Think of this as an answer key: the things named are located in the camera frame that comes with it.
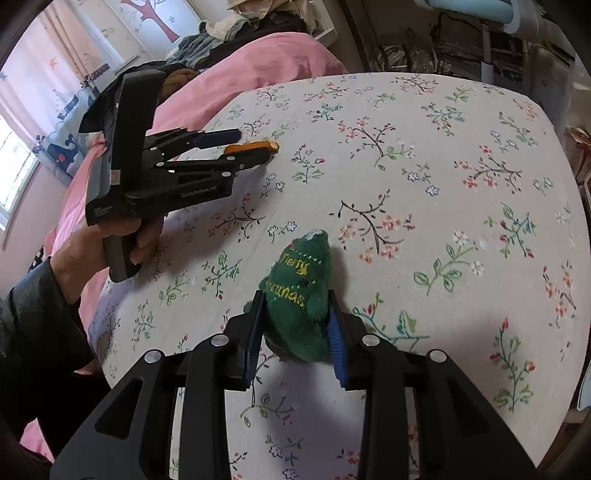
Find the black handle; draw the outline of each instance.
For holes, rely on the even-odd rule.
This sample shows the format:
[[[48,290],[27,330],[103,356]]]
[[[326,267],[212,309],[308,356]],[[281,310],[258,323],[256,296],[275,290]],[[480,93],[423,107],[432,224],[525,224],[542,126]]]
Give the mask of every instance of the black handle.
[[[139,272],[141,264],[135,265],[129,258],[137,243],[137,236],[138,233],[134,232],[125,236],[108,236],[103,240],[112,282],[119,283]]]

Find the finger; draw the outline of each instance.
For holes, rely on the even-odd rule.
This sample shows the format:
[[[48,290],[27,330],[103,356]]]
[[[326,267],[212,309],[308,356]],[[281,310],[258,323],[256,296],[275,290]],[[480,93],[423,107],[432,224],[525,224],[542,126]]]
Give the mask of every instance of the finger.
[[[144,247],[158,240],[164,226],[164,217],[158,217],[152,220],[143,221],[138,231],[138,247]]]
[[[158,238],[156,240],[153,240],[148,245],[144,245],[143,247],[139,247],[136,245],[136,247],[134,247],[134,249],[131,251],[129,259],[134,265],[138,265],[140,263],[150,260],[156,253],[157,249]]]
[[[101,238],[108,236],[125,236],[136,232],[142,224],[142,220],[134,217],[121,217],[112,220],[106,220],[93,225],[90,229]]]

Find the bed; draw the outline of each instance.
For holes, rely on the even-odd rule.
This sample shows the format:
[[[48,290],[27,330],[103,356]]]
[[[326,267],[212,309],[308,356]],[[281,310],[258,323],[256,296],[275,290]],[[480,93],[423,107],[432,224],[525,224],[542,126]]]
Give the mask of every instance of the bed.
[[[154,125],[148,134],[177,127],[203,128],[242,92],[291,80],[344,73],[344,65],[307,34],[268,35],[240,48],[168,98],[156,110]],[[98,135],[68,188],[58,224],[45,238],[46,255],[57,250],[83,219],[90,166],[104,151],[105,143]],[[86,330],[107,277],[107,270],[95,275],[82,293],[80,318]],[[21,443],[51,458],[36,422],[27,427]]]

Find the green plush toy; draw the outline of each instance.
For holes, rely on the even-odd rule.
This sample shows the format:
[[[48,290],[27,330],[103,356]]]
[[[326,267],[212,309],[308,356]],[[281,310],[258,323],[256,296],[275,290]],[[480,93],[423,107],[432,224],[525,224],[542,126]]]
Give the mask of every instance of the green plush toy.
[[[326,361],[330,247],[324,230],[312,230],[293,240],[271,273],[261,280],[269,324],[267,345],[276,353],[304,362]]]

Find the floral tablecloth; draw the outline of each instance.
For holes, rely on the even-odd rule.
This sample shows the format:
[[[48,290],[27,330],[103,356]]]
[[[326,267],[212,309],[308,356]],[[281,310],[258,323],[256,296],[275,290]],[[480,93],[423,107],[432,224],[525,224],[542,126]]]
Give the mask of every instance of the floral tablecloth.
[[[243,93],[207,129],[236,127],[280,151],[240,172],[231,197],[170,214],[158,255],[107,283],[90,337],[109,382],[151,348],[184,352],[223,330],[282,249],[324,229],[341,306],[401,349],[446,351],[539,463],[591,302],[582,203],[541,108],[467,80],[371,73]],[[363,405],[330,365],[263,347],[252,389],[226,395],[235,479],[354,478]],[[408,434],[416,472],[412,415]]]

